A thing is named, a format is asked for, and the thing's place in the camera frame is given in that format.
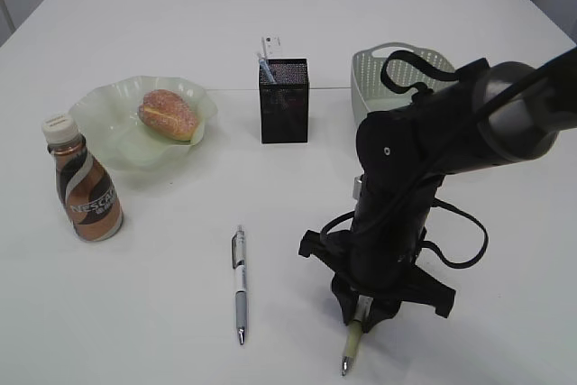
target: bottle cap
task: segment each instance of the bottle cap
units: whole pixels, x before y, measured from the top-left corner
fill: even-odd
[[[78,125],[70,115],[55,115],[42,124],[42,132],[48,144],[70,142],[79,135]]]

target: pen grip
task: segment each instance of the pen grip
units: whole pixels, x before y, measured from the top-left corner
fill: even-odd
[[[236,292],[234,304],[236,305],[236,329],[246,329],[246,292]]]

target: white basket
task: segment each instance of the white basket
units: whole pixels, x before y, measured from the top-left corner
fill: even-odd
[[[378,45],[372,49],[359,51],[353,56],[351,66],[351,97],[353,103],[354,121],[357,126],[367,117],[369,112],[377,110],[393,110],[407,105],[411,96],[417,92],[414,88],[405,94],[395,94],[380,82],[380,70],[387,60],[386,57],[376,57],[375,51],[389,49],[409,50],[420,56],[428,63],[446,72],[454,72],[454,67],[440,53],[429,49],[421,49],[402,42],[390,42]],[[409,86],[422,81],[434,91],[452,85],[430,78],[402,60],[392,60],[387,66],[391,79],[400,86]]]

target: pen tip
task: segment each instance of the pen tip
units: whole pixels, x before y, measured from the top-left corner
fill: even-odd
[[[238,328],[238,343],[244,345],[244,328]]]
[[[344,356],[341,361],[341,376],[346,376],[351,367],[353,366],[353,358]]]

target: ballpoint pen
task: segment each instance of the ballpoint pen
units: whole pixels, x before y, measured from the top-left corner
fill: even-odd
[[[343,376],[346,376],[353,367],[354,359],[357,356],[359,343],[361,342],[362,337],[362,321],[369,313],[371,302],[372,298],[359,295],[353,320],[349,324],[349,334],[346,337],[343,359],[341,360],[341,374]]]
[[[261,65],[262,72],[264,72],[265,77],[269,80],[270,83],[273,85],[277,84],[277,80],[275,80],[274,76],[272,75],[272,71],[270,70],[269,61],[266,58],[263,58],[262,55],[257,51],[256,55],[259,57],[259,64]]]
[[[233,236],[233,269],[235,294],[234,304],[236,307],[236,333],[238,342],[243,345],[247,331],[247,303],[246,303],[246,241],[244,230],[238,226]]]

